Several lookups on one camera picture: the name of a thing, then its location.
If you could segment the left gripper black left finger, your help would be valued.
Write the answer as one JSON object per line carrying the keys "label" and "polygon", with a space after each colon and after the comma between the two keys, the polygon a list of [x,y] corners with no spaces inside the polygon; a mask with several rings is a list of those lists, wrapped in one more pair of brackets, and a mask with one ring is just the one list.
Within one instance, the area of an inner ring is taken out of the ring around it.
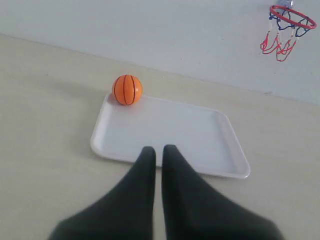
{"label": "left gripper black left finger", "polygon": [[51,240],[151,240],[156,153],[145,146],[134,165],[105,196],[60,222]]}

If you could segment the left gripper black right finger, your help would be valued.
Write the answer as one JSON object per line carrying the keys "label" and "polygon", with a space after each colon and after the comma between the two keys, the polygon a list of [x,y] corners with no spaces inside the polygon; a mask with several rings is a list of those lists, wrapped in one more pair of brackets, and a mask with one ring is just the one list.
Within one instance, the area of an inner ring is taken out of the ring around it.
{"label": "left gripper black right finger", "polygon": [[168,240],[282,240],[269,219],[231,201],[190,166],[175,145],[162,157],[162,203]]}

